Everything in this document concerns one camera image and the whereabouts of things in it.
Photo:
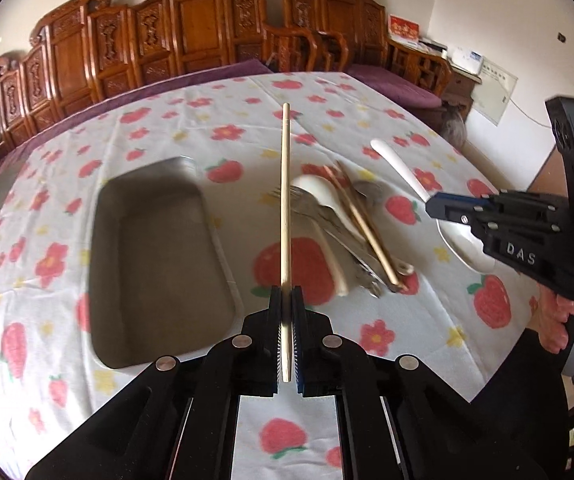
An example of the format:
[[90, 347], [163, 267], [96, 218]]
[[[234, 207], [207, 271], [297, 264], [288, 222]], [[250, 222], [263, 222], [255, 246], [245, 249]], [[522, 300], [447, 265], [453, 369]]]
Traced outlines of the person's right hand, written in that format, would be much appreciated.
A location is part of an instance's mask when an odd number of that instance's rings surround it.
[[557, 354], [567, 347], [569, 334], [566, 324], [574, 315], [574, 301], [556, 295], [544, 285], [540, 289], [540, 300], [536, 310], [536, 331], [542, 347]]

